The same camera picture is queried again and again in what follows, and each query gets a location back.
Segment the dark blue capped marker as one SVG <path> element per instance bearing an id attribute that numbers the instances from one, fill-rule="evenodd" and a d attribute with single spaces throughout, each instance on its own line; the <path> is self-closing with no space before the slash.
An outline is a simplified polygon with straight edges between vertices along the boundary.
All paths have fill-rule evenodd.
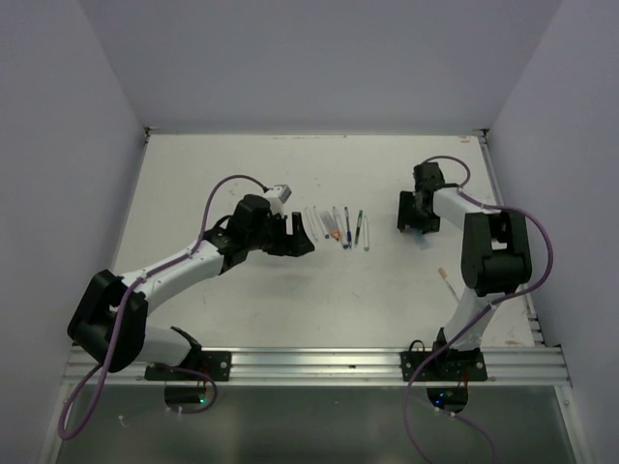
<path id="1" fill-rule="evenodd" d="M 341 220 L 341 216 L 339 214 L 339 211 L 336 207 L 333 207 L 333 216 L 336 222 L 336 226 L 339 232 L 339 242 L 342 246 L 343 249 L 349 249 L 349 244 L 347 241 L 347 237 L 346 234 L 344 232 L 344 228 L 343 228 L 343 223 Z"/>

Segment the dark blue ballpoint pen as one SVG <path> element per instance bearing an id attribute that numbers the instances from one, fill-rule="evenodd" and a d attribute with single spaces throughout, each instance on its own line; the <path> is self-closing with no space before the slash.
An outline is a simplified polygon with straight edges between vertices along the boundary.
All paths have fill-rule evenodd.
<path id="1" fill-rule="evenodd" d="M 350 214 L 347 206 L 344 206 L 344 217 L 345 217 L 345 225 L 346 225 L 346 237 L 348 247 L 352 248 L 352 230 L 350 225 Z"/>

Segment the black pen near left arm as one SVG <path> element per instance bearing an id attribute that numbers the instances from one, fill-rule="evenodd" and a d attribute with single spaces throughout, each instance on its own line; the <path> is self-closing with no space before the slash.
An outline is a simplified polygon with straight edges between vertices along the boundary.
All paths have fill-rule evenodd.
<path id="1" fill-rule="evenodd" d="M 359 240 L 360 240 L 361 229 L 363 225 L 363 218 L 364 218 L 364 212 L 363 210 L 359 210 L 358 215 L 357 215 L 355 235 L 354 235 L 354 246 L 355 247 L 358 245 Z"/>

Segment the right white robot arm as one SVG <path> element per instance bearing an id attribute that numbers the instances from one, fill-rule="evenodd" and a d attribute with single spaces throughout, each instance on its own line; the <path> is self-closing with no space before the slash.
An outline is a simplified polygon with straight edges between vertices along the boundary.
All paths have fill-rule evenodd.
<path id="1" fill-rule="evenodd" d="M 430 357 L 434 374 L 449 380 L 465 368 L 462 353 L 481 347 L 498 306 L 531 278 L 526 217 L 467 199 L 461 186 L 446 182 L 434 160 L 416 165 L 412 175 L 414 189 L 399 195 L 397 229 L 437 233 L 446 220 L 461 232 L 465 289 L 454 315 L 439 330 Z"/>

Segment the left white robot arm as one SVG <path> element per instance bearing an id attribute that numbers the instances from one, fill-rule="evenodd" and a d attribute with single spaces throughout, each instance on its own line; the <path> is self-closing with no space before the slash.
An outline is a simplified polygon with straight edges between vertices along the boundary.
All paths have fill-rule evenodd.
<path id="1" fill-rule="evenodd" d="M 182 329 L 149 326 L 148 317 L 195 284 L 243 263 L 252 251 L 290 257 L 312 252 L 301 214 L 283 211 L 290 194 L 287 185 L 247 194 L 230 217 L 169 258 L 123 275 L 97 273 L 69 323 L 69 338 L 111 373 L 153 363 L 191 379 L 204 365 L 200 344 Z"/>

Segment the green capped marker lower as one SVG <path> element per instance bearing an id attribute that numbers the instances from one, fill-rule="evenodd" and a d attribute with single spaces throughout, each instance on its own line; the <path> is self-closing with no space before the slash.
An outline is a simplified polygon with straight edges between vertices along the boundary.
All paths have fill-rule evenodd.
<path id="1" fill-rule="evenodd" d="M 370 250 L 370 238 L 369 238 L 369 228 L 368 228 L 368 216 L 364 215 L 363 217 L 363 243 L 364 243 L 364 251 Z"/>

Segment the pink ended marker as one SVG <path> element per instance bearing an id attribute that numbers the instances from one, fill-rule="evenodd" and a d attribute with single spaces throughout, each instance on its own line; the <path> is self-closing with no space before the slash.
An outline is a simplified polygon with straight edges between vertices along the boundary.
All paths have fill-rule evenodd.
<path id="1" fill-rule="evenodd" d="M 454 299 L 459 302 L 460 298 L 459 295 L 455 289 L 455 287 L 453 286 L 453 284 L 451 283 L 450 279 L 449 279 L 449 275 L 447 274 L 447 272 L 445 271 L 444 268 L 439 268 L 438 269 L 438 273 L 441 276 L 443 282 L 445 283 L 446 287 L 448 288 L 450 294 L 454 297 Z"/>

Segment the aluminium mounting rail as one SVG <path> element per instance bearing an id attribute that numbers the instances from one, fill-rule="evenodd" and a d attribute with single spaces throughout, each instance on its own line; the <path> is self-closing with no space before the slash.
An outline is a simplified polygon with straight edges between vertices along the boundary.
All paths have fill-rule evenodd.
<path id="1" fill-rule="evenodd" d="M 232 355 L 227 386 L 403 387 L 402 348 L 207 348 Z M 562 350 L 485 348 L 484 382 L 415 382 L 415 386 L 563 387 L 571 383 Z"/>

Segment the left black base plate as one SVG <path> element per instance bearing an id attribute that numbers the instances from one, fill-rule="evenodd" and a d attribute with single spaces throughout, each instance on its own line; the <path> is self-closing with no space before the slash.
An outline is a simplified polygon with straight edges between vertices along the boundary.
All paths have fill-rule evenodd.
<path id="1" fill-rule="evenodd" d="M 203 381 L 206 375 L 215 382 L 227 382 L 231 366 L 232 355 L 229 351 L 191 350 L 177 366 L 148 366 L 144 378 L 147 381 Z"/>

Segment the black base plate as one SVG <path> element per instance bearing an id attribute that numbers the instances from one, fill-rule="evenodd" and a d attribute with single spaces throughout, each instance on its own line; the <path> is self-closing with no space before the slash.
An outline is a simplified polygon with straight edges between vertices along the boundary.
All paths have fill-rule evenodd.
<path id="1" fill-rule="evenodd" d="M 399 353 L 402 379 L 408 382 L 417 368 L 432 356 L 430 351 L 402 351 Z M 431 359 L 415 376 L 415 382 L 484 382 L 488 379 L 486 362 L 480 349 L 471 351 L 448 350 Z"/>
<path id="2" fill-rule="evenodd" d="M 227 382 L 231 366 L 232 355 L 229 351 L 191 350 L 177 366 L 148 366 L 144 378 L 147 381 L 203 381 L 206 375 L 215 382 Z"/>

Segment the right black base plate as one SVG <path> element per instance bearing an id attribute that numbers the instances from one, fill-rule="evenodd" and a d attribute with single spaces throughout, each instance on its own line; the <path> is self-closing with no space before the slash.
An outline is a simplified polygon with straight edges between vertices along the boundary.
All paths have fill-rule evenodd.
<path id="1" fill-rule="evenodd" d="M 402 351 L 399 353 L 402 379 L 408 382 L 417 368 L 432 356 L 430 351 Z M 486 362 L 480 349 L 471 351 L 448 350 L 431 359 L 415 376 L 415 382 L 484 382 L 488 379 Z"/>

